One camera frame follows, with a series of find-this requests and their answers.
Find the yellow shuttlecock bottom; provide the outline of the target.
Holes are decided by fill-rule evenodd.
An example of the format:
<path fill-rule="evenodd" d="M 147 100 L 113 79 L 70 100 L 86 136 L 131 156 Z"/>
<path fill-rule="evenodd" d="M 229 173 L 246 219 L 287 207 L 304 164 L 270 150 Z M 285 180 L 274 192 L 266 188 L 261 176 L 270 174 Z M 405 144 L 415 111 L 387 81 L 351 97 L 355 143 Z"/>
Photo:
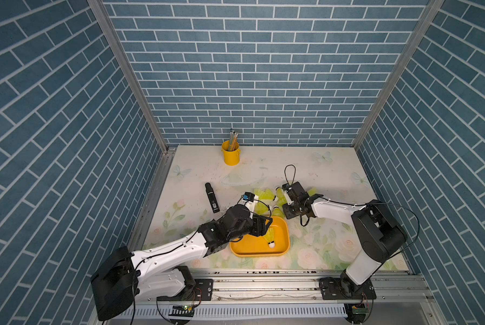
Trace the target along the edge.
<path fill-rule="evenodd" d="M 269 248 L 273 249 L 276 246 L 273 227 L 269 227 L 268 231 L 264 235 L 264 240 L 267 242 Z"/>

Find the yellow plastic storage box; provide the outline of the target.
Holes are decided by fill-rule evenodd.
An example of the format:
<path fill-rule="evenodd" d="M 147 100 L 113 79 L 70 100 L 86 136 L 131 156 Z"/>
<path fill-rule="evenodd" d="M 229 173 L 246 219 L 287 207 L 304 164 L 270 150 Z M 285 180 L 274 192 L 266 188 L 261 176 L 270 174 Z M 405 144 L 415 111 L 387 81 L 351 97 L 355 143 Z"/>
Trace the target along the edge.
<path fill-rule="evenodd" d="M 231 242 L 230 250 L 237 257 L 277 257 L 287 253 L 291 247 L 287 222 L 281 217 L 273 217 L 270 227 L 274 228 L 276 246 L 271 249 L 264 236 L 246 235 L 239 242 Z"/>

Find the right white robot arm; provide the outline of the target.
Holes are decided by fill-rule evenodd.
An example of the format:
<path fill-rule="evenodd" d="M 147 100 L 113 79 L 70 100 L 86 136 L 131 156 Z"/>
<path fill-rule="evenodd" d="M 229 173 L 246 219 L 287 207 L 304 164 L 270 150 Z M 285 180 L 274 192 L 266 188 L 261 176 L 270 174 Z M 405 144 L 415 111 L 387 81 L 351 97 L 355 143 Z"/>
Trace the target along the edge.
<path fill-rule="evenodd" d="M 333 219 L 351 225 L 358 235 L 360 250 L 338 278 L 322 278 L 319 285 L 324 300 L 377 298 L 371 276 L 409 239 L 389 204 L 371 200 L 365 204 L 340 203 L 321 194 L 309 194 L 297 181 L 282 185 L 287 200 L 282 208 L 287 219 L 306 216 Z"/>

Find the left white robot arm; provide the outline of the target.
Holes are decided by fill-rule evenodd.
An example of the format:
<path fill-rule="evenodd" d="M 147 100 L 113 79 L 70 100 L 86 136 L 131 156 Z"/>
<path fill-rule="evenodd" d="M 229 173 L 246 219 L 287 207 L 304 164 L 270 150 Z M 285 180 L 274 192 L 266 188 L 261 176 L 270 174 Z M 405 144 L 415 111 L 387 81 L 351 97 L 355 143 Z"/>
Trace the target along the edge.
<path fill-rule="evenodd" d="M 195 281 L 185 262 L 220 252 L 246 235 L 264 236 L 271 224 L 271 217 L 236 204 L 182 239 L 145 251 L 116 249 L 91 276 L 98 319 L 115 318 L 144 299 L 189 291 Z"/>

